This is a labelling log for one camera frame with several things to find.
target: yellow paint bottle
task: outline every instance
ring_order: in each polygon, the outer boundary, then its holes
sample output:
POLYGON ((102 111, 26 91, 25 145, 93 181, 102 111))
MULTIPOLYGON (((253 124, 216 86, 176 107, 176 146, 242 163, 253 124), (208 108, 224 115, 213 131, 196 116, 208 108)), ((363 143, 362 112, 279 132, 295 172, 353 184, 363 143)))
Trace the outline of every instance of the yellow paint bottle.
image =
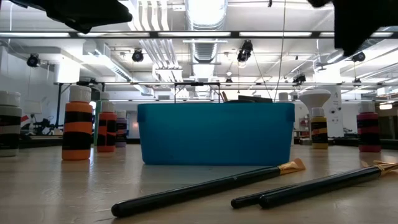
POLYGON ((323 108, 312 108, 311 138, 313 149, 328 149, 328 122, 323 108))

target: wooden table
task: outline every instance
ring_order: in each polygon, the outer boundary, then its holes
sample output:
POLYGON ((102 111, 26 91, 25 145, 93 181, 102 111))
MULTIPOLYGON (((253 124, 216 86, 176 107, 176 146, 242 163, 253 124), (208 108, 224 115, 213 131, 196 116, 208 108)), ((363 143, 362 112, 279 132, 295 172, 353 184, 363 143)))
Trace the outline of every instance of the wooden table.
POLYGON ((0 223, 397 223, 398 175, 388 175, 272 210, 233 210, 232 198, 360 168, 360 160, 393 161, 398 151, 360 154, 355 147, 328 151, 294 146, 307 170, 134 217, 114 219, 119 201, 255 169, 257 167, 146 166, 139 145, 90 161, 63 162, 60 147, 23 149, 0 158, 0 223))

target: white bottle cap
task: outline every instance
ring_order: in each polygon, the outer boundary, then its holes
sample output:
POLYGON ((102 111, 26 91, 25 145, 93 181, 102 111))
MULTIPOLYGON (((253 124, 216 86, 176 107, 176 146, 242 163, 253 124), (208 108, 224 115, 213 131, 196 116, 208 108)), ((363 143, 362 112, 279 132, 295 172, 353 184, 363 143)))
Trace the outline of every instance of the white bottle cap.
POLYGON ((99 98, 101 99, 101 100, 109 100, 109 93, 107 93, 107 92, 100 92, 99 93, 99 98))
POLYGON ((114 113, 114 103, 110 101, 104 101, 101 103, 101 112, 114 113))
POLYGON ((125 110, 117 110, 116 115, 118 118, 126 118, 126 111, 125 110))
POLYGON ((91 88, 80 85, 70 86, 69 102, 73 101, 89 103, 91 101, 91 88))
POLYGON ((361 102, 361 105, 359 106, 360 113, 374 113, 375 111, 376 108, 373 101, 361 102))
POLYGON ((325 116, 323 108, 312 108, 312 116, 325 116))
POLYGON ((279 102, 288 102, 289 101, 289 95, 287 93, 279 93, 279 102))
POLYGON ((0 91, 0 105, 20 106, 21 94, 18 92, 0 91))

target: desk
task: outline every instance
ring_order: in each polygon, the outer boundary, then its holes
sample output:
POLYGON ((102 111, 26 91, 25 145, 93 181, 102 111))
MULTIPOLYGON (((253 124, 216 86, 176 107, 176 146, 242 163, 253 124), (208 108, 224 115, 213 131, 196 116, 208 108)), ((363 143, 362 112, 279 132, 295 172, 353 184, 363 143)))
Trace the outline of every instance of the desk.
POLYGON ((272 210, 257 206, 233 210, 232 198, 360 168, 360 160, 398 157, 398 151, 359 154, 355 147, 328 151, 294 146, 307 170, 190 202, 116 220, 110 208, 119 201, 153 194, 258 167, 146 166, 140 145, 112 154, 94 153, 90 161, 62 162, 60 147, 23 149, 19 157, 0 158, 2 224, 28 223, 396 223, 398 175, 272 210))

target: blue plastic bin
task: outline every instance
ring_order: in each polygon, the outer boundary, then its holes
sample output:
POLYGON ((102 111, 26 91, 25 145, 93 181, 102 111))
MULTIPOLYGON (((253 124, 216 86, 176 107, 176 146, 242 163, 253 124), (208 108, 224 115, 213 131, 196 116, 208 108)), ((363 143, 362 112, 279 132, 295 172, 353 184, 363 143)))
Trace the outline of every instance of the blue plastic bin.
POLYGON ((292 103, 141 104, 142 160, 276 166, 289 161, 294 117, 292 103))

